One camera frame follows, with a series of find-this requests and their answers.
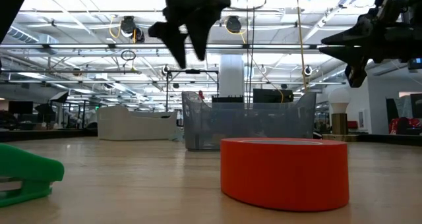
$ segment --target white pillar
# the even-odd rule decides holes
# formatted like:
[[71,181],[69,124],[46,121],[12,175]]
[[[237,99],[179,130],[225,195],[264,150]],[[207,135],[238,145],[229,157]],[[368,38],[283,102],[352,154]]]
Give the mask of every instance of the white pillar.
[[220,97],[244,96],[242,55],[222,55],[220,60]]

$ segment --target orange tape roll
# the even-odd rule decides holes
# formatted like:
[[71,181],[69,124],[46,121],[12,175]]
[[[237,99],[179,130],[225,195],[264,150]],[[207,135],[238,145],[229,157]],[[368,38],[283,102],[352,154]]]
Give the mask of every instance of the orange tape roll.
[[223,139],[221,185],[228,196],[263,208],[340,208],[349,202],[347,144],[295,138]]

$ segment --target clear plastic bin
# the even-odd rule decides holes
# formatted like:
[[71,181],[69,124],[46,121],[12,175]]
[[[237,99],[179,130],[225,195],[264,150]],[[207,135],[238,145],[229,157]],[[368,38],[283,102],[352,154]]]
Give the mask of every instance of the clear plastic bin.
[[195,92],[183,92],[185,146],[219,150],[223,138],[312,138],[315,93],[291,103],[205,104]]

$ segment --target computer screen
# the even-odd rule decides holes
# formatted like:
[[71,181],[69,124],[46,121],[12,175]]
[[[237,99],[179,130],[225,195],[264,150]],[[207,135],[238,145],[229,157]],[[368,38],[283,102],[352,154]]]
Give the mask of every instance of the computer screen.
[[32,114],[34,102],[32,101],[9,101],[9,113],[27,115]]
[[[283,103],[293,101],[293,92],[291,90],[280,90],[283,93]],[[281,103],[282,95],[278,90],[254,89],[253,103]]]

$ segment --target table surface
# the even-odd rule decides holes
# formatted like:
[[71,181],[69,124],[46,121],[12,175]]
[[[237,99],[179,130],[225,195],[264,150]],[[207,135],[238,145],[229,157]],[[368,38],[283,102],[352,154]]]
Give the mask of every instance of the table surface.
[[349,144],[350,203],[326,212],[266,210],[220,191],[220,153],[168,141],[12,142],[57,159],[53,193],[0,208],[0,223],[422,223],[422,148]]

